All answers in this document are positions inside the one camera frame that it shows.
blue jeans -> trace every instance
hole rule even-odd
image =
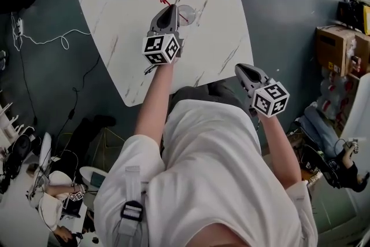
[[[336,158],[342,152],[343,141],[338,141],[333,127],[321,118],[315,107],[307,107],[299,122],[305,134],[317,143],[325,156]]]

seated person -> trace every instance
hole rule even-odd
[[[60,160],[51,165],[49,177],[44,177],[46,181],[43,185],[37,182],[37,184],[32,184],[28,191],[31,205],[38,208],[46,226],[64,242],[73,240],[73,236],[67,228],[58,226],[63,202],[70,194],[78,192],[83,194],[86,191],[85,185],[74,184],[76,174],[83,164],[90,142],[99,134],[101,128],[115,124],[116,120],[110,116],[98,115],[93,121],[83,119],[62,152]]]
[[[335,171],[342,187],[361,192],[366,188],[370,173],[364,177],[358,174],[358,169],[352,161],[355,146],[339,139],[328,120],[314,106],[305,109],[299,123],[304,133],[316,143],[325,154],[326,160],[335,159],[339,168]]]

gray floor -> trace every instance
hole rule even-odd
[[[291,94],[287,110],[280,115],[285,129],[299,116],[319,93],[320,68],[315,60],[315,27],[332,22],[338,0],[242,0],[253,49],[254,63],[267,74],[281,81]],[[77,0],[36,0],[34,6],[21,14],[25,34],[36,41],[51,39],[71,29],[88,32]],[[23,82],[20,55],[12,46],[9,16],[1,16],[10,63],[1,76],[3,99],[13,101],[12,113],[19,114],[22,123],[31,124],[33,114]],[[68,35],[69,50],[59,41],[34,45],[24,41],[25,72],[38,117],[37,132],[58,133],[75,103],[72,87],[82,86],[83,74],[94,65],[98,51],[90,36]],[[235,78],[230,85],[243,97]],[[134,129],[140,106],[124,105],[103,63],[86,77],[84,90],[79,93],[76,114],[65,128],[73,131],[81,119],[97,113],[114,116],[117,126],[112,130],[128,138]],[[265,143],[263,130],[259,132]],[[108,139],[109,145],[119,142]],[[93,156],[96,143],[89,155]],[[119,154],[110,149],[105,155],[105,169]],[[103,167],[100,149],[94,165]]]

white cube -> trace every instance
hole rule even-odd
[[[171,63],[179,49],[180,45],[174,34],[156,35],[143,39],[142,54],[153,65]]]
[[[289,93],[280,82],[272,83],[254,91],[252,107],[267,117],[285,110]]]

shirt sleeve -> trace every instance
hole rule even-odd
[[[63,203],[44,193],[39,204],[39,214],[51,231],[55,231],[62,216]]]
[[[298,182],[286,190],[295,205],[302,225],[303,247],[316,247],[319,238],[312,206],[307,189],[307,181]]]
[[[110,246],[113,230],[121,220],[120,213],[126,202],[125,169],[129,166],[140,166],[142,183],[163,172],[165,165],[158,144],[144,135],[128,138],[100,187],[94,201],[94,221],[104,246]]]

